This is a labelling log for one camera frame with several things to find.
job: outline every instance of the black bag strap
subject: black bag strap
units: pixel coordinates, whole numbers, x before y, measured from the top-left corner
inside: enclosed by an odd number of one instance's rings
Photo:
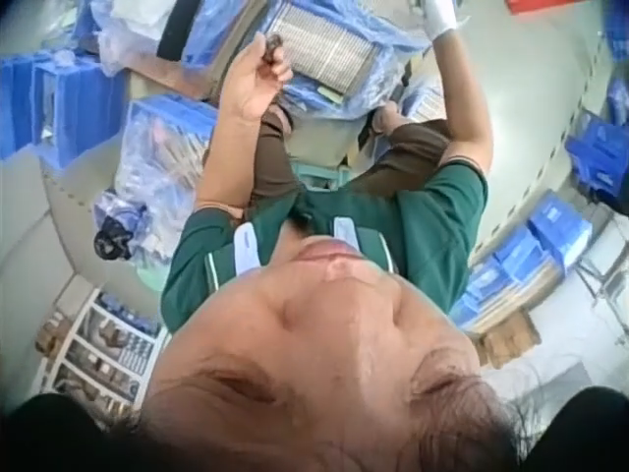
[[[181,61],[200,3],[201,0],[177,0],[157,46],[157,57],[167,61]]]

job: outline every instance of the small metal part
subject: small metal part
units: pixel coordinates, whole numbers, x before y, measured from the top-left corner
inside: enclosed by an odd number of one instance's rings
[[[275,60],[273,59],[273,53],[275,52],[275,49],[282,46],[283,44],[284,41],[279,34],[272,34],[271,36],[269,36],[266,39],[266,50],[264,51],[264,55],[262,56],[263,61],[269,65],[273,64],[273,62],[275,62]]]

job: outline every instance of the green shirt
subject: green shirt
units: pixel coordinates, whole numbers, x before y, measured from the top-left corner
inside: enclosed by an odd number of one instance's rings
[[[398,273],[448,313],[468,279],[468,258],[476,244],[486,205],[486,182],[467,163],[443,166],[417,192],[398,192],[392,199],[355,193],[301,191],[265,207],[253,219],[259,261],[268,264],[282,224],[305,221],[313,234],[333,235],[334,218],[351,218],[359,228],[379,232],[387,242]],[[215,208],[195,212],[184,228],[162,294],[161,314],[171,331],[181,327],[216,289],[207,267],[233,268],[235,229],[229,215]]]

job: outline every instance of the floor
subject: floor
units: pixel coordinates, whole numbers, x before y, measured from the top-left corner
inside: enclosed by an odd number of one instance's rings
[[[49,18],[41,5],[47,3],[22,0],[12,7],[0,24],[0,53],[37,47]],[[496,138],[478,258],[540,192],[565,182],[570,164],[563,139],[581,106],[601,109],[612,66],[600,36],[600,1],[512,17],[503,0],[467,0],[460,13],[469,17],[462,32],[486,90]],[[317,143],[336,141],[337,151],[326,153],[336,161],[344,140],[351,141],[361,126],[360,121],[317,123],[291,150],[305,160],[325,163]],[[158,313],[157,295],[127,265],[99,260],[91,246],[90,202],[111,184],[119,145],[114,139],[90,152],[63,176],[45,168],[42,174],[61,240],[77,271],[150,316]]]

